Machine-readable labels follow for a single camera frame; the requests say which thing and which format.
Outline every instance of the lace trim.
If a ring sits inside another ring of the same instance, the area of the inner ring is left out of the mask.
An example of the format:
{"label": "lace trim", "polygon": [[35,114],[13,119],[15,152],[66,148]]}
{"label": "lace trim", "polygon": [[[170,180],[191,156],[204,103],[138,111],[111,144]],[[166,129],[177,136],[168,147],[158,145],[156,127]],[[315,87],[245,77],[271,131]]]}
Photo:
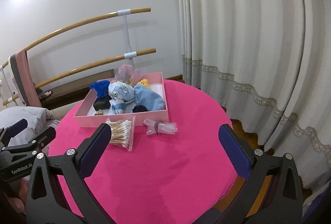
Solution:
{"label": "lace trim", "polygon": [[266,98],[259,94],[257,94],[255,88],[250,84],[239,83],[234,80],[234,75],[230,73],[222,73],[218,70],[217,66],[204,65],[202,64],[202,60],[192,60],[186,58],[182,55],[182,60],[185,64],[191,66],[201,66],[202,72],[211,73],[218,76],[219,80],[229,81],[232,83],[232,88],[239,92],[247,92],[252,97],[254,102],[263,107],[271,107],[273,109],[273,117],[279,120],[281,125],[285,125],[288,122],[294,123],[293,133],[295,137],[299,138],[302,135],[306,135],[310,138],[312,147],[316,152],[324,153],[328,162],[329,167],[331,167],[331,146],[324,145],[318,139],[317,132],[313,127],[307,127],[306,129],[302,129],[298,120],[299,117],[296,113],[292,113],[289,117],[284,115],[284,111],[281,111],[277,108],[277,100],[274,98]]}

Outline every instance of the yellow cloth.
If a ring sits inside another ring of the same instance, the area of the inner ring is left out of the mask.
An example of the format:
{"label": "yellow cloth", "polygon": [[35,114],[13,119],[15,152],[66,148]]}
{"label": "yellow cloth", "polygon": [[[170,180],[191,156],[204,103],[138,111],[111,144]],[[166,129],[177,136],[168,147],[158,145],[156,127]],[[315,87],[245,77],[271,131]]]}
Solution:
{"label": "yellow cloth", "polygon": [[151,86],[148,85],[148,82],[147,82],[147,79],[146,79],[146,78],[140,80],[137,84],[142,84],[142,85],[144,85],[145,87],[149,88],[150,90],[152,89]]}

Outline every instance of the black scrunchie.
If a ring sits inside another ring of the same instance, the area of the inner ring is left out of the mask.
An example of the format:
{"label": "black scrunchie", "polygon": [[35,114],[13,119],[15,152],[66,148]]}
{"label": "black scrunchie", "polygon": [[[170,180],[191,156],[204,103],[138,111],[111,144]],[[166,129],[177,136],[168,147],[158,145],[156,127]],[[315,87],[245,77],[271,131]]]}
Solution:
{"label": "black scrunchie", "polygon": [[148,112],[147,108],[143,105],[137,105],[132,109],[133,113],[139,113],[139,112]]}

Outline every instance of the round table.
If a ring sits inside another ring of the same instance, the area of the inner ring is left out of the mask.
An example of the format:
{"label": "round table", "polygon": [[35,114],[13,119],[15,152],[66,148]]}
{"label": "round table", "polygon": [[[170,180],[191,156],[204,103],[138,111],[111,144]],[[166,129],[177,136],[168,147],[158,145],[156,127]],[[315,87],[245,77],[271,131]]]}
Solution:
{"label": "round table", "polygon": [[[133,151],[108,145],[92,176],[85,179],[95,198],[117,224],[191,224],[232,187],[236,172],[218,140],[218,129],[231,121],[204,92],[165,80],[169,121],[175,135],[146,135],[134,129]],[[96,128],[80,128],[76,105],[62,119],[49,155],[77,148]],[[80,214],[63,177],[63,192]]]}

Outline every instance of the bag of cotton swabs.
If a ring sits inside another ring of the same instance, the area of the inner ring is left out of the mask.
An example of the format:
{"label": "bag of cotton swabs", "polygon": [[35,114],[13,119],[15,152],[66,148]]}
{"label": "bag of cotton swabs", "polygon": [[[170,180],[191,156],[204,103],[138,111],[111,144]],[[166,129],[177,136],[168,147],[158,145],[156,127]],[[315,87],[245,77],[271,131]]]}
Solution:
{"label": "bag of cotton swabs", "polygon": [[112,129],[112,138],[110,144],[117,145],[126,148],[128,151],[132,151],[133,146],[133,133],[134,133],[134,120],[118,120],[111,122],[110,119],[106,120],[106,123]]}

